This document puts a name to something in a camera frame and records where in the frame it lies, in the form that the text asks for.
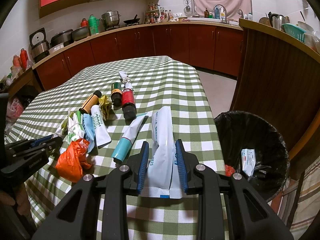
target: human hand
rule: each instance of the human hand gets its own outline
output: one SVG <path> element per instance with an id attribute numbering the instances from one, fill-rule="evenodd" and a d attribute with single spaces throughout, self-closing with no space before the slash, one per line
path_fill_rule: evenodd
<path id="1" fill-rule="evenodd" d="M 15 190 L 16 200 L 9 196 L 9 194 L 5 193 L 4 191 L 0 190 L 0 202 L 5 205 L 14 206 L 15 203 L 18 204 L 17 211 L 20 215 L 27 216 L 30 214 L 30 202 L 28 199 L 28 193 L 26 191 L 26 186 L 21 184 Z"/>

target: striped cloth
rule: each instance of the striped cloth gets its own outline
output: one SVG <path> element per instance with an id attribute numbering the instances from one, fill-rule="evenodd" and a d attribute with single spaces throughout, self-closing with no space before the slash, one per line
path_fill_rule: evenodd
<path id="1" fill-rule="evenodd" d="M 149 116 L 130 155 L 139 153 L 145 140 L 151 145 L 151 115 L 162 106 L 169 105 L 174 140 L 182 139 L 185 150 L 195 154 L 199 162 L 225 174 L 216 126 L 198 73 L 193 67 L 169 57 L 121 60 L 82 70 L 63 85 L 38 95 L 12 127 L 7 142 L 40 138 L 54 133 L 68 111 L 79 109 L 95 90 L 110 96 L 111 84 L 119 82 L 119 70 L 126 70 L 132 80 L 138 113 L 147 112 Z M 121 109 L 113 109 L 105 124 L 112 142 L 99 150 L 94 149 L 89 155 L 88 162 L 93 163 L 93 166 L 88 173 L 94 176 L 108 174 L 116 167 L 111 154 L 128 127 Z M 60 153 L 66 147 L 65 138 Z M 32 216 L 37 225 L 44 221 L 72 186 L 71 182 L 59 177 L 54 168 L 58 157 L 57 154 L 51 156 L 49 163 L 26 182 Z M 98 239 L 101 238 L 103 203 L 102 197 Z M 195 239 L 197 209 L 197 196 L 185 196 L 182 199 L 128 196 L 130 239 Z"/>
<path id="2" fill-rule="evenodd" d="M 298 240 L 308 229 L 319 210 L 320 157 L 305 171 L 298 206 L 290 228 L 295 240 Z"/>

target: black garbage bag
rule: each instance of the black garbage bag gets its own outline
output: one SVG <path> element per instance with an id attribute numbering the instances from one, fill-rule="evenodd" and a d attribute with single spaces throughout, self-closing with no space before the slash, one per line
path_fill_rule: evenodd
<path id="1" fill-rule="evenodd" d="M 221 113 L 214 119 L 225 164 L 245 176 L 267 201 L 284 186 L 289 172 L 289 155 L 280 133 L 261 117 L 243 111 Z M 254 149 L 253 176 L 242 171 L 241 150 Z"/>

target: red bottle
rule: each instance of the red bottle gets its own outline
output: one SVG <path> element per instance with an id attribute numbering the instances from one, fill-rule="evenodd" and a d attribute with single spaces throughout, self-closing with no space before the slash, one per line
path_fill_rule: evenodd
<path id="1" fill-rule="evenodd" d="M 89 23 L 88 23 L 88 21 L 87 21 L 87 19 L 86 18 L 83 18 L 82 19 L 82 22 L 81 22 L 81 27 L 84 27 L 84 26 L 89 26 Z"/>
<path id="2" fill-rule="evenodd" d="M 27 68 L 27 60 L 28 60 L 28 54 L 25 49 L 22 49 L 20 52 L 20 60 L 21 60 L 21 67 L 23 70 L 26 70 Z"/>

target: countertop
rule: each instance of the countertop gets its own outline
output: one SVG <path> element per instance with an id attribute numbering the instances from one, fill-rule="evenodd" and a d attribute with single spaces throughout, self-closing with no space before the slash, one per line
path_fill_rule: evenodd
<path id="1" fill-rule="evenodd" d="M 303 42 L 290 36 L 287 33 L 279 31 L 279 30 L 272 28 L 270 26 L 267 26 L 267 25 L 264 25 L 261 23 L 257 23 L 257 22 L 253 22 L 253 21 L 249 21 L 249 20 L 245 20 L 245 19 L 239 19 L 239 26 L 242 28 L 247 28 L 247 29 L 252 29 L 252 30 L 259 31 L 259 32 L 263 32 L 263 33 L 269 34 L 273 37 L 276 37 L 278 39 L 281 39 L 282 41 L 285 41 L 285 42 L 291 44 L 292 46 L 295 46 L 296 48 L 302 50 L 303 52 L 308 54 L 310 57 L 312 57 L 315 61 L 320 63 L 320 55 L 318 53 L 316 53 L 313 49 L 309 48 Z"/>
<path id="2" fill-rule="evenodd" d="M 49 60 L 50 58 L 58 55 L 61 52 L 64 52 L 67 49 L 72 48 L 73 46 L 76 46 L 78 44 L 81 44 L 82 42 L 86 42 L 89 41 L 91 39 L 94 38 L 98 38 L 100 36 L 103 35 L 107 35 L 110 33 L 115 33 L 115 32 L 119 32 L 119 31 L 124 31 L 124 30 L 129 30 L 129 29 L 133 29 L 133 28 L 141 28 L 141 27 L 151 27 L 151 26 L 158 26 L 158 25 L 172 25 L 172 24 L 201 24 L 201 25 L 213 25 L 213 26 L 219 26 L 219 27 L 226 27 L 226 28 L 231 28 L 231 29 L 236 29 L 236 30 L 241 30 L 242 28 L 239 26 L 235 26 L 235 25 L 230 25 L 230 24 L 223 24 L 223 23 L 215 23 L 215 22 L 201 22 L 201 21 L 192 21 L 192 22 L 166 22 L 166 23 L 155 23 L 155 24 L 140 24 L 140 25 L 134 25 L 134 26 L 129 26 L 129 27 L 123 27 L 123 28 L 118 28 L 118 29 L 114 29 L 111 31 L 106 31 L 103 33 L 99 33 L 93 36 L 89 36 L 85 39 L 82 39 L 80 41 L 75 41 L 74 43 L 63 47 L 62 49 L 59 49 L 58 51 L 54 52 L 53 54 L 50 54 L 49 56 L 45 57 L 44 59 L 40 60 L 38 63 L 34 64 L 32 66 L 32 69 L 36 69 L 38 66 L 40 66 L 41 64 L 43 64 L 44 62 L 46 62 L 47 60 Z"/>

